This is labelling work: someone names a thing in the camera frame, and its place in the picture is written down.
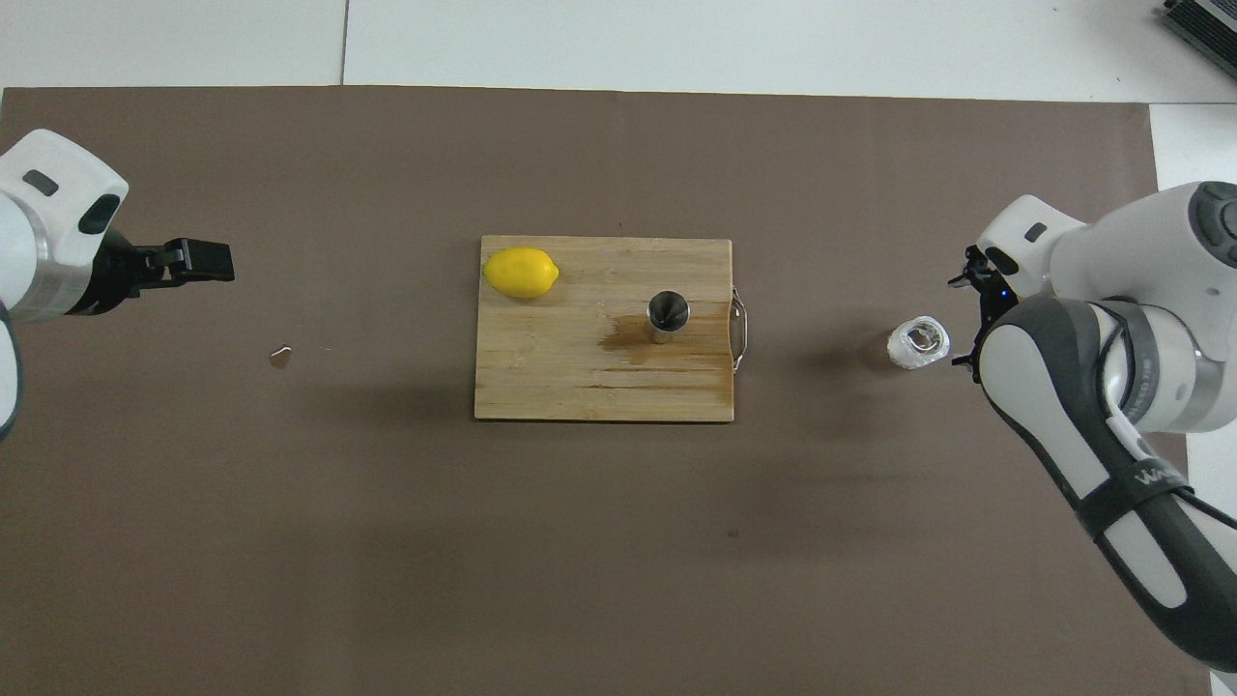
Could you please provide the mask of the brown paper table mat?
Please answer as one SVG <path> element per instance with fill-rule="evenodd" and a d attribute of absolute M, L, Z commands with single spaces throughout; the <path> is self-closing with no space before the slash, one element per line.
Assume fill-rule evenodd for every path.
<path fill-rule="evenodd" d="M 863 354 L 967 351 L 1018 195 L 1157 189 L 1145 105 L 5 89 L 35 129 L 236 279 L 19 328 L 0 696 L 1210 696 L 966 371 Z M 729 239 L 736 420 L 476 422 L 485 234 Z"/>

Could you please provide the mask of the small clear glass cup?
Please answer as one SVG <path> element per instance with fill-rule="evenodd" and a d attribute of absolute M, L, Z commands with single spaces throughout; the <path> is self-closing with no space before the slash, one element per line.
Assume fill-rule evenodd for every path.
<path fill-rule="evenodd" d="M 951 336 L 935 316 L 910 318 L 884 339 L 884 354 L 898 368 L 917 370 L 944 360 L 951 349 Z"/>

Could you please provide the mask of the steel double jigger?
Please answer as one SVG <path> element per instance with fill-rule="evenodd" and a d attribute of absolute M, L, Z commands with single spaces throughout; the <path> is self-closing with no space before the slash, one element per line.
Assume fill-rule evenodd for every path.
<path fill-rule="evenodd" d="M 659 291 L 646 304 L 647 336 L 649 342 L 672 342 L 690 321 L 689 300 L 677 291 Z"/>

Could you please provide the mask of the yellow lemon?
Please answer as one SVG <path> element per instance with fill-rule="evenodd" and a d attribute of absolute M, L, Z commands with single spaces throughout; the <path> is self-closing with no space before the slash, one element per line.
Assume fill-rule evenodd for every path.
<path fill-rule="evenodd" d="M 562 274 L 547 251 L 531 246 L 500 250 L 485 261 L 481 271 L 492 289 L 521 300 L 547 295 Z"/>

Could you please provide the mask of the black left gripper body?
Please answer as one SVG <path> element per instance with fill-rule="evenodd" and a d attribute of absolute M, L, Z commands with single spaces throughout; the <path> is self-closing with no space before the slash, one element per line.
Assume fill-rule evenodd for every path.
<path fill-rule="evenodd" d="M 111 312 L 126 299 L 137 299 L 141 291 L 158 286 L 156 255 L 160 246 L 134 246 L 119 230 L 106 230 L 92 271 L 92 314 Z"/>

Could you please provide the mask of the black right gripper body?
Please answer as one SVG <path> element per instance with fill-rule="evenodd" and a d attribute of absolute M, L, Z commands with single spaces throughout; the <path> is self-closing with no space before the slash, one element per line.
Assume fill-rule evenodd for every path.
<path fill-rule="evenodd" d="M 999 272 L 981 272 L 978 274 L 978 334 L 986 334 L 1004 313 L 1018 304 L 1016 291 L 1012 291 L 1004 276 Z"/>

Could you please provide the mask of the grey ribbed device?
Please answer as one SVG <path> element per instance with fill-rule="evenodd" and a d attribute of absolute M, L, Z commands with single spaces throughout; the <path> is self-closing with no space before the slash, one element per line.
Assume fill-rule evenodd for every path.
<path fill-rule="evenodd" d="M 1162 7 L 1171 32 L 1237 80 L 1237 0 L 1162 0 Z"/>

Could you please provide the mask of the wooden cutting board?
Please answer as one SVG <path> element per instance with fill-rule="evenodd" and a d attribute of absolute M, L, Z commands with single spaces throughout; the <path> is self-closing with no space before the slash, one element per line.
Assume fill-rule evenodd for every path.
<path fill-rule="evenodd" d="M 725 239 L 482 235 L 482 261 L 538 247 L 560 266 L 547 295 L 477 284 L 474 414 L 503 422 L 734 422 L 734 244 Z M 689 300 L 672 342 L 647 336 L 659 291 Z"/>

